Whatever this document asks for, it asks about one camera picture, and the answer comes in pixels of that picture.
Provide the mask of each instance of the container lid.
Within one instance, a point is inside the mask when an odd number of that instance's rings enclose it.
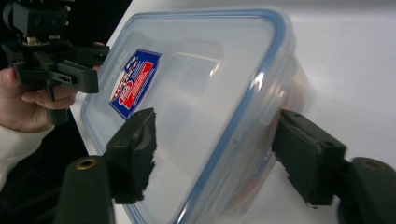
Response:
[[[126,22],[81,116],[102,154],[130,115],[154,107],[156,166],[145,199],[128,207],[134,221],[178,222],[193,209],[252,99],[274,91],[274,66],[292,51],[287,23],[272,9],[141,13]],[[260,101],[264,115],[279,106],[271,94]]]

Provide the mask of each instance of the human hand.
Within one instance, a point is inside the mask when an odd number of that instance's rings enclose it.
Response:
[[[52,102],[46,90],[29,91],[18,82],[12,68],[0,70],[0,125],[23,133],[37,133],[51,127],[46,108],[67,109],[76,100],[76,90],[53,88]]]

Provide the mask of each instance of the white table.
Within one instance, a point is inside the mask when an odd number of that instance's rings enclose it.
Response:
[[[392,0],[134,0],[109,40],[135,13],[243,5],[281,7],[296,36],[296,57],[309,80],[303,114],[348,146],[346,159],[368,157],[396,167],[396,2]],[[84,94],[72,111],[90,154],[96,154],[80,121]],[[248,223],[335,224],[333,206],[304,204],[278,163],[248,216]],[[130,223],[116,205],[119,224]]]

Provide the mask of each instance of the blue label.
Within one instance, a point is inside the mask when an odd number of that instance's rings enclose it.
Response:
[[[111,94],[110,105],[128,119],[142,101],[154,78],[161,54],[138,49],[123,67]]]

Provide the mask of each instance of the plastic food container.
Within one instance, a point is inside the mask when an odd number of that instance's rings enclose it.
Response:
[[[135,223],[242,222],[274,166],[276,116],[295,74],[294,38],[273,8],[132,16],[81,117],[98,154],[154,107],[156,166]]]

